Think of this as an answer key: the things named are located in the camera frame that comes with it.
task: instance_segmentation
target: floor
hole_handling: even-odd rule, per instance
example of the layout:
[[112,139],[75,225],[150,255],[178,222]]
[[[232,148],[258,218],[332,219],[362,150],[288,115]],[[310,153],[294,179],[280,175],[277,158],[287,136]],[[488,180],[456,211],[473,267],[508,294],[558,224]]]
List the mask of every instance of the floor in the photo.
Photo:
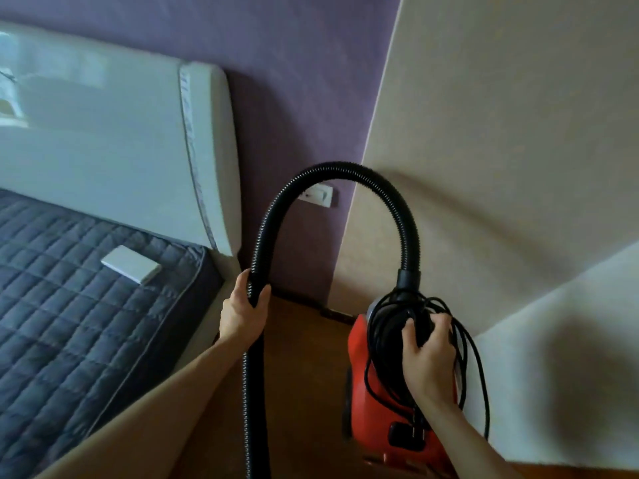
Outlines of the floor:
[[[310,308],[273,298],[265,380],[272,475],[278,479],[419,477],[367,466],[341,438],[349,327]],[[244,446],[240,368],[212,398],[171,479],[241,479]],[[639,479],[639,473],[518,466],[527,478]]]

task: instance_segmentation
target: flexible corrugated hose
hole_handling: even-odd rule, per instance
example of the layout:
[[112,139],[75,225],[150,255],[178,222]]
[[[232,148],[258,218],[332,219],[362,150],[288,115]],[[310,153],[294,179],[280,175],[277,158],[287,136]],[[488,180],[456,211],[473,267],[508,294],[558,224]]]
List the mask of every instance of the flexible corrugated hose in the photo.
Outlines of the flexible corrugated hose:
[[[253,252],[248,295],[256,306],[267,283],[277,233],[289,207],[310,186],[332,179],[355,181],[370,188],[390,210],[401,240],[401,269],[397,287],[419,288],[419,234],[415,220],[395,187],[370,168],[356,163],[335,161],[312,166],[300,172],[278,193],[262,220]],[[242,358],[242,414],[247,479],[270,479],[267,419],[264,403],[264,337],[261,336]]]

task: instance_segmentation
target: white headboard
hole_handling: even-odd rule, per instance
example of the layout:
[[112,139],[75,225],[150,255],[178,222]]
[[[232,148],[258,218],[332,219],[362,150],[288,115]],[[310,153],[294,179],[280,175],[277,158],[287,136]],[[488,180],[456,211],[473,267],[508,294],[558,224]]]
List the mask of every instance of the white headboard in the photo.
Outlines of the white headboard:
[[0,23],[0,188],[236,255],[224,72]]

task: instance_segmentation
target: power cord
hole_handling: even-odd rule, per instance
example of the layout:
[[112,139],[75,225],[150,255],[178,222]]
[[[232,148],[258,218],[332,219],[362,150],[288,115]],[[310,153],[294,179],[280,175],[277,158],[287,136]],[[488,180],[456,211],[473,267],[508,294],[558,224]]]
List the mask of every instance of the power cord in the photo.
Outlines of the power cord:
[[[401,330],[404,328],[406,320],[410,317],[413,318],[417,345],[421,347],[433,329],[430,314],[439,313],[446,313],[452,316],[449,307],[438,297],[425,297],[418,291],[394,289],[382,297],[373,308],[367,328],[369,358],[366,362],[363,377],[366,390],[381,405],[405,418],[414,428],[421,428],[422,430],[430,430],[430,427],[404,381]],[[488,440],[490,405],[488,403],[486,378],[484,377],[479,351],[469,332],[454,317],[452,318],[451,338],[456,352],[455,365],[458,367],[461,379],[458,403],[461,410],[464,410],[467,396],[468,344],[475,355],[486,413],[484,438]],[[381,398],[372,390],[368,379],[371,363],[375,368],[379,382],[395,403]]]

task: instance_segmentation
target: canister vacuum cleaner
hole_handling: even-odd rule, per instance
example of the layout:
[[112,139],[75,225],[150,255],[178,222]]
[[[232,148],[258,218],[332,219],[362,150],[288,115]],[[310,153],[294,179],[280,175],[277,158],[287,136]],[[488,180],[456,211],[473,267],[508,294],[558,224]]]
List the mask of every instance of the canister vacuum cleaner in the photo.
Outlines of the canister vacuum cleaner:
[[[401,330],[411,317],[417,344],[422,346],[433,330],[430,314],[451,314],[436,297],[419,292],[419,236],[415,220],[404,198],[388,180],[370,168],[336,161],[312,166],[295,176],[276,196],[265,215],[255,246],[248,284],[248,297],[257,305],[266,285],[277,233],[286,211],[310,186],[331,179],[363,184],[378,195],[391,212],[401,240],[401,266],[397,284],[379,299],[367,315],[360,315],[348,337],[351,363],[346,379],[342,434],[360,444],[364,459],[387,467],[441,474],[454,474],[452,465],[413,400],[402,371]],[[488,438],[490,410],[486,381],[477,347],[468,331],[455,318],[451,342],[457,350],[459,385],[455,395],[463,409],[466,401],[468,345],[477,360],[486,409],[484,437]],[[242,359],[242,403],[247,479],[270,479],[267,423],[264,402],[264,338],[251,346]]]

